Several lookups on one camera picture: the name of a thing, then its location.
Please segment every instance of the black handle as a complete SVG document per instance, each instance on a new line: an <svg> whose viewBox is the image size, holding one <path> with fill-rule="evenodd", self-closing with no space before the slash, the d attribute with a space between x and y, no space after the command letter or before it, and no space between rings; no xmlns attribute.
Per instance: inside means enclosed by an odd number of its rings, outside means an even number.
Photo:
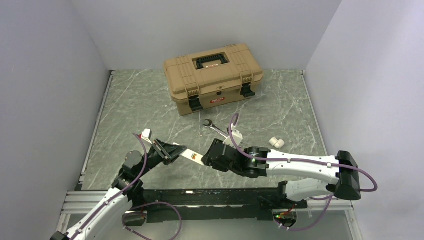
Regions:
<svg viewBox="0 0 424 240"><path fill-rule="evenodd" d="M196 60L196 69L202 69L204 63L208 63L208 62L212 62L212 61L216 61L216 60L221 60L221 64L226 64L228 63L228 61L226 60L225 56L223 54L216 54L216 55L212 55L212 56L205 56L205 57L201 57L198 58Z"/></svg>

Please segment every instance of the wrench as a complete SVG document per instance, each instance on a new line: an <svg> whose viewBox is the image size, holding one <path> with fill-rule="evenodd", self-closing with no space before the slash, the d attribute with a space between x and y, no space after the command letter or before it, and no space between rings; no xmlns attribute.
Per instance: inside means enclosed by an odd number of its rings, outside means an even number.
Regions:
<svg viewBox="0 0 424 240"><path fill-rule="evenodd" d="M213 129L215 130L217 133L219 133L221 136L223 136L224 138L228 138L230 135L228 135L227 133L225 133L224 131L222 131L221 129L219 129L217 126L214 125L214 123L212 122L212 120L210 119L205 119L203 120L203 126L205 126L208 129Z"/></svg>

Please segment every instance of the toolbox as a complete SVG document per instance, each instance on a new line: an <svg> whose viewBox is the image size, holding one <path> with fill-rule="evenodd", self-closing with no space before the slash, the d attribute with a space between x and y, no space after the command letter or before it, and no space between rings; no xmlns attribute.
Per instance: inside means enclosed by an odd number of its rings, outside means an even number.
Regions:
<svg viewBox="0 0 424 240"><path fill-rule="evenodd" d="M253 97L264 76L244 43L171 58L163 69L181 116Z"/></svg>

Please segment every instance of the toolbox lid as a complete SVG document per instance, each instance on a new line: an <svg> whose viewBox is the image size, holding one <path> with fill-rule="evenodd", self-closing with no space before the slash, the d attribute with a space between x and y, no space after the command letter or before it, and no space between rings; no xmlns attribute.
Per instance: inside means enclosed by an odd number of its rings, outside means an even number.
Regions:
<svg viewBox="0 0 424 240"><path fill-rule="evenodd" d="M262 79L263 71L246 44L171 58L163 63L173 100L183 101L241 87Z"/></svg>

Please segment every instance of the table surface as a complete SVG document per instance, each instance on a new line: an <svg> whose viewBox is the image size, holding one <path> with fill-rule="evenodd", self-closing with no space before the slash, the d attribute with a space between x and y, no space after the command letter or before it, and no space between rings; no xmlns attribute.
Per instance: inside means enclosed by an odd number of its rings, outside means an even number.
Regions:
<svg viewBox="0 0 424 240"><path fill-rule="evenodd" d="M170 98L162 70L117 70L104 104L88 159L83 190L107 190L128 152L143 152L132 133L152 129L152 139L186 145L204 155L218 133L202 126L204 119L226 129L230 117L240 113L237 129L241 147L267 147L272 137L283 139L280 151L324 156L314 113L299 70L264 70L256 96L200 112L179 116ZM145 189L274 188L292 176L250 179L220 172L185 158L158 165L142 177Z"/></svg>

